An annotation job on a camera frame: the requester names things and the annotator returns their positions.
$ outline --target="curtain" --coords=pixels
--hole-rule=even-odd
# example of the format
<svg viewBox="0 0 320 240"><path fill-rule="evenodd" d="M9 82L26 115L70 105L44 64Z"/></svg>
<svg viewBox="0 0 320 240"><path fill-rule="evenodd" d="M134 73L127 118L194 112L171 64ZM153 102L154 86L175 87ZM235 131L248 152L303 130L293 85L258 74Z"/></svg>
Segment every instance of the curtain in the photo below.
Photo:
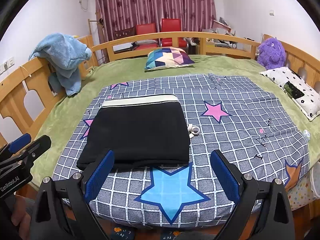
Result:
<svg viewBox="0 0 320 240"><path fill-rule="evenodd" d="M216 19L213 0L96 0L104 20L101 41L114 39L114 31L154 22L161 31L161 18L181 19L182 31L209 29Z"/></svg>

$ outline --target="plush toy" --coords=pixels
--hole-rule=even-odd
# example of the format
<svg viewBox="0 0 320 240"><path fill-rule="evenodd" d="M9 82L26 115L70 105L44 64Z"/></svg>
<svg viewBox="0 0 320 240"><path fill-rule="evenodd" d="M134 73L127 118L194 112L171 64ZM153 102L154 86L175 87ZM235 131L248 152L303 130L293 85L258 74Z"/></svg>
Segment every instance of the plush toy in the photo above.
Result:
<svg viewBox="0 0 320 240"><path fill-rule="evenodd" d="M285 50L277 38L269 38L258 47L259 56L257 62L267 70L284 66Z"/></svg>

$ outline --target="metal bolt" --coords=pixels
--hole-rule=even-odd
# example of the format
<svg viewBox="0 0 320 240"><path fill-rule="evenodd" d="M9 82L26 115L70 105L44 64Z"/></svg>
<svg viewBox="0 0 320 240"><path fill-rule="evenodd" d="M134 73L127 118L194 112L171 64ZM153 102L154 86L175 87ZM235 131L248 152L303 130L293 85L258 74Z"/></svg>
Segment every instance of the metal bolt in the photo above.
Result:
<svg viewBox="0 0 320 240"><path fill-rule="evenodd" d="M74 179L79 179L81 177L81 173L77 172L77 173L73 174L72 177Z"/></svg>
<svg viewBox="0 0 320 240"><path fill-rule="evenodd" d="M50 177L45 177L43 180L42 180L44 183L48 183L50 181Z"/></svg>
<svg viewBox="0 0 320 240"><path fill-rule="evenodd" d="M245 178L246 180L251 180L251 179L252 179L252 175L249 174L249 173L244 174L244 178Z"/></svg>
<svg viewBox="0 0 320 240"><path fill-rule="evenodd" d="M278 184L278 185L280 185L280 184L282 184L282 181L281 181L281 179L276 178L276 179L275 179L275 183Z"/></svg>

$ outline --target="gray checkered fabric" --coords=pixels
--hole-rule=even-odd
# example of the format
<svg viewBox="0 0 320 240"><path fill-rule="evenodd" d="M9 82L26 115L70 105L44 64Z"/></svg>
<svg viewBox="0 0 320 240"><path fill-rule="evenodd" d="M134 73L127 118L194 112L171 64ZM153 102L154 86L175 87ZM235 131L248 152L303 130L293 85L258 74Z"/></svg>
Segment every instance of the gray checkered fabric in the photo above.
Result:
<svg viewBox="0 0 320 240"><path fill-rule="evenodd" d="M128 82L113 90L103 88L88 106L83 120L93 119L105 100L169 93L178 97L186 122L199 126L201 133L191 139L190 161L193 162L191 185L210 200L185 206L170 225L157 206L134 200L151 184L149 167L114 170L106 179L96 200L90 202L97 216L116 223L141 226L193 228L224 223L233 209L210 166L210 153L220 149L230 163L255 179L288 179L285 161L297 165L302 161L300 176L309 169L308 144L274 94L265 92L250 79L240 76L183 75ZM214 118L201 116L209 104L222 102L232 116L219 124ZM53 180L67 179L76 168L87 130L80 121L62 152ZM171 172L174 167L161 166Z"/></svg>

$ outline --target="finger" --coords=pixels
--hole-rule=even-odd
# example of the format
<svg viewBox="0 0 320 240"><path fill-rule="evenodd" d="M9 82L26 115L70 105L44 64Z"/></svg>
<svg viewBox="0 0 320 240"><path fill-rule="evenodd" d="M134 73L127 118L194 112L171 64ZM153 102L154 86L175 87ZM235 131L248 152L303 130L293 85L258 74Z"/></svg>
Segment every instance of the finger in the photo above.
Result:
<svg viewBox="0 0 320 240"><path fill-rule="evenodd" d="M25 213L25 216L22 218L19 226L19 236L22 240L27 240L30 230L30 221L31 217L28 213Z"/></svg>
<svg viewBox="0 0 320 240"><path fill-rule="evenodd" d="M14 204L11 215L12 223L17 226L26 214L26 201L24 197L16 195L16 203Z"/></svg>

